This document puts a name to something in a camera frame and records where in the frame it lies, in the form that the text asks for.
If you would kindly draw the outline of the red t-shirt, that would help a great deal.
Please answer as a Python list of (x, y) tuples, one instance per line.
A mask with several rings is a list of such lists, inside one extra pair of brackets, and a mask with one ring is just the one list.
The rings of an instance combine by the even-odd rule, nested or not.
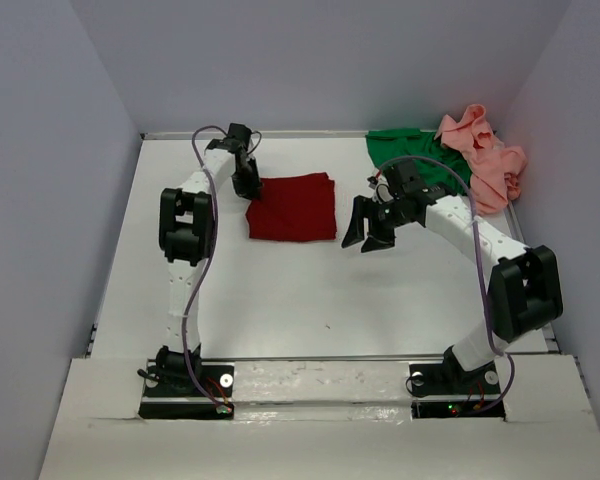
[(245, 217), (249, 238), (308, 243), (336, 239), (335, 182), (326, 172), (263, 178)]

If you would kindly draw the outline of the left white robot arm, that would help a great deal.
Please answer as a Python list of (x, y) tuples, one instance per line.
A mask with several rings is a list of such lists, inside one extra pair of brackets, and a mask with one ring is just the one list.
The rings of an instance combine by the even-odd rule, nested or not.
[(191, 387), (215, 405), (218, 399), (202, 385), (198, 297), (217, 245), (219, 188), (230, 181), (238, 197), (260, 196), (253, 140), (259, 134), (240, 123), (199, 128), (191, 137), (196, 170), (159, 199), (158, 243), (168, 264), (169, 301), (165, 343), (155, 359), (157, 380)]

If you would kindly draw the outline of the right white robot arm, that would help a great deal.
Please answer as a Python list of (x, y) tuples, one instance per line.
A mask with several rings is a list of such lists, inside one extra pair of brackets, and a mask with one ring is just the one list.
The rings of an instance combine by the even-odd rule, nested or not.
[(422, 373), (419, 393), (425, 395), (429, 386), (471, 386), (514, 342), (559, 318), (564, 306), (555, 253), (502, 233), (478, 214), (472, 197), (461, 198), (442, 182), (427, 184), (420, 160), (401, 156), (380, 166), (368, 180), (372, 196), (353, 200), (341, 245), (360, 245), (364, 253), (387, 250), (397, 228), (417, 223), (476, 266), (484, 318)]

